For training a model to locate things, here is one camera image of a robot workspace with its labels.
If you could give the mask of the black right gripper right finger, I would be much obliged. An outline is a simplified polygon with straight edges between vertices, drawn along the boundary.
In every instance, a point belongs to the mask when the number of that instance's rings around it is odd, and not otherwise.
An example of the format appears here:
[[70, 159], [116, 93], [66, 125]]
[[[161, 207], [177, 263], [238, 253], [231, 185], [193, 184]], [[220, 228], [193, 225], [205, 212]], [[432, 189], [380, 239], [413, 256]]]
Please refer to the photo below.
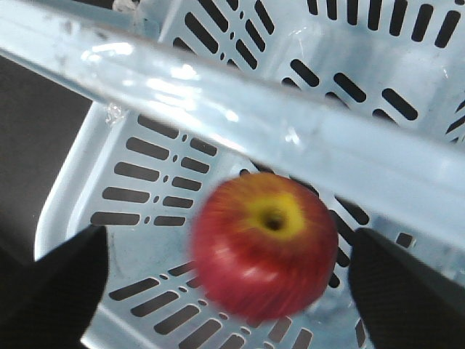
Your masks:
[[348, 280], [375, 348], [464, 347], [464, 287], [376, 230], [357, 229]]

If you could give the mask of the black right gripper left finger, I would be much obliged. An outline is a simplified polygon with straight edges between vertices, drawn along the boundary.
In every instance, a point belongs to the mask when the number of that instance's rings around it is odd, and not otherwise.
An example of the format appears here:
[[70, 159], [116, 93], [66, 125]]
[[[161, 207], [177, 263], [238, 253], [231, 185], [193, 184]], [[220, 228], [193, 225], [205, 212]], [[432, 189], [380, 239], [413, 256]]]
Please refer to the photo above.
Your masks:
[[108, 282], [108, 233], [90, 225], [1, 281], [2, 348], [84, 348]]

